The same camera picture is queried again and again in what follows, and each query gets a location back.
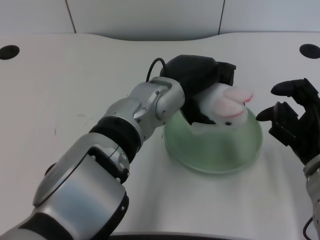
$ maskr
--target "robotic hand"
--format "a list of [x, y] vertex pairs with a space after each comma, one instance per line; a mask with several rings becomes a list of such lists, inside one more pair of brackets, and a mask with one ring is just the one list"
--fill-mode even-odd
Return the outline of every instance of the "robotic hand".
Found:
[[274, 106], [258, 114], [258, 121], [271, 121], [269, 133], [293, 152], [305, 165], [303, 171], [306, 190], [311, 198], [313, 217], [303, 229], [303, 235], [310, 238], [306, 230], [313, 220], [320, 237], [320, 98], [318, 91], [305, 78], [285, 81], [275, 85], [271, 93], [278, 96], [292, 97], [302, 105], [305, 113], [300, 119], [298, 114], [286, 103], [277, 102]]
[[[107, 239], [124, 217], [129, 198], [122, 183], [136, 153], [195, 94], [218, 81], [233, 82], [235, 66], [213, 58], [181, 55], [160, 77], [138, 84], [106, 111], [45, 173], [31, 215], [1, 240]], [[190, 107], [185, 111], [190, 114]]]

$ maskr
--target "white plush toy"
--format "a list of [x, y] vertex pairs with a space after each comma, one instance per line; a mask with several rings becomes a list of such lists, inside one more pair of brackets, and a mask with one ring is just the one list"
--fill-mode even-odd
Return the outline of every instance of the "white plush toy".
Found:
[[200, 92], [193, 99], [197, 102], [200, 112], [216, 124], [192, 123], [194, 133], [203, 133], [208, 129], [228, 127], [237, 129], [248, 119], [245, 103], [250, 102], [253, 93], [237, 86], [216, 83]]

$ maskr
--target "white table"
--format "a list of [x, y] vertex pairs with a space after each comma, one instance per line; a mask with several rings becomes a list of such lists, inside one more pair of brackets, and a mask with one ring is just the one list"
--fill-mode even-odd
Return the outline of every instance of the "white table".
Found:
[[[248, 106], [257, 114], [277, 101], [293, 104], [270, 93], [276, 83], [305, 77], [320, 90], [320, 59], [299, 52], [306, 43], [320, 46], [320, 33], [233, 33], [181, 42], [89, 34], [1, 36], [0, 48], [17, 45], [20, 53], [0, 60], [0, 234], [30, 214], [46, 169], [109, 105], [145, 80], [155, 58], [202, 55], [236, 65], [235, 85], [254, 90]], [[159, 63], [152, 75], [160, 69]], [[222, 176], [194, 172], [170, 159], [158, 128], [131, 164], [124, 184], [129, 209], [116, 231], [302, 239], [312, 215], [303, 165], [268, 134], [268, 122], [262, 128], [259, 159]]]

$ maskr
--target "white wall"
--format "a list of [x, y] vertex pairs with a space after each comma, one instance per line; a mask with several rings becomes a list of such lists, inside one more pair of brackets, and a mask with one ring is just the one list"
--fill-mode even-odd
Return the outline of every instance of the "white wall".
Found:
[[223, 0], [68, 0], [77, 33], [123, 40], [217, 35]]
[[[320, 0], [67, 0], [77, 33], [192, 40], [233, 32], [320, 32]], [[66, 0], [0, 0], [0, 35], [73, 33]]]
[[0, 34], [74, 33], [65, 0], [0, 0]]
[[220, 33], [320, 32], [320, 0], [225, 0]]

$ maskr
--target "cable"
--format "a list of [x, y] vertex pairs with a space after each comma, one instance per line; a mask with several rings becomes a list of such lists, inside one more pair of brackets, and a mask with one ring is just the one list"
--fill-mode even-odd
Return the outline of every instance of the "cable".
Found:
[[303, 234], [303, 236], [305, 237], [306, 240], [312, 240], [307, 235], [307, 229], [308, 229], [308, 227], [309, 227], [311, 222], [312, 222], [312, 217], [306, 222], [306, 224], [304, 225], [303, 230], [302, 230], [302, 234]]
[[163, 71], [164, 71], [164, 76], [165, 76], [165, 77], [168, 77], [168, 69], [167, 69], [166, 62], [165, 62], [161, 57], [158, 57], [158, 58], [156, 58], [156, 59], [151, 63], [151, 66], [150, 66], [150, 68], [149, 68], [148, 74], [147, 74], [147, 76], [146, 76], [146, 80], [145, 80], [146, 83], [149, 82], [149, 78], [150, 78], [150, 74], [151, 74], [151, 72], [152, 72], [152, 69], [154, 68], [155, 64], [156, 64], [157, 62], [159, 62], [159, 61], [162, 63]]

